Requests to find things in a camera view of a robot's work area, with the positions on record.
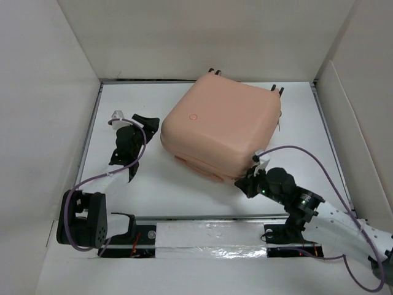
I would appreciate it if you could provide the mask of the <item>pink hard-shell suitcase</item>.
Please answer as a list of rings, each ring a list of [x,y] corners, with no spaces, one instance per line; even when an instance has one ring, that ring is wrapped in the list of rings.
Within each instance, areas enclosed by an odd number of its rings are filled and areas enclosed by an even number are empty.
[[[242,178],[279,125],[281,95],[210,69],[163,120],[162,146],[180,163],[218,182]]]

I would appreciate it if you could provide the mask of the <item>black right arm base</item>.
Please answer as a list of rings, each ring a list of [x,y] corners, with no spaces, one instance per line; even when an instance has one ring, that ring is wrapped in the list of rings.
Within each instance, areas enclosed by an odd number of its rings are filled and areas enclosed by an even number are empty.
[[[285,221],[268,221],[263,224],[263,228],[264,233],[260,239],[267,245],[268,258],[307,258],[307,253],[310,256],[324,258],[320,244],[305,240]]]

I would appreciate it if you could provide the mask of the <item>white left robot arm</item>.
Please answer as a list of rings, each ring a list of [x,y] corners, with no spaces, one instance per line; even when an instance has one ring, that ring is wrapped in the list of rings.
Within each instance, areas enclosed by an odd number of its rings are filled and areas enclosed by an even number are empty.
[[[114,128],[116,138],[106,170],[66,191],[61,203],[56,240],[81,252],[103,250],[115,243],[131,244],[138,237],[135,216],[111,212],[109,197],[136,176],[139,161],[158,132],[160,120],[138,114],[127,120],[116,111],[108,124]]]

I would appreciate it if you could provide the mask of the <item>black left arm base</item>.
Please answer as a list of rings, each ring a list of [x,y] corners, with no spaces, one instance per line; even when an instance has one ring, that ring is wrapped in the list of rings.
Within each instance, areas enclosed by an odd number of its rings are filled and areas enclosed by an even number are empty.
[[[98,250],[101,258],[154,258],[156,225],[136,225],[130,234],[117,235],[111,238],[107,247]]]

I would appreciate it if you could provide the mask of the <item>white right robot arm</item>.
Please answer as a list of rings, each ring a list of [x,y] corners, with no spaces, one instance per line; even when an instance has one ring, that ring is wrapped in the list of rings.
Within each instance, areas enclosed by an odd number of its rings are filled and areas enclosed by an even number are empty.
[[[254,172],[235,181],[247,198],[264,195],[282,205],[288,218],[272,236],[279,244],[316,242],[370,267],[375,277],[392,284],[392,234],[352,219],[320,195],[296,185],[283,168]]]

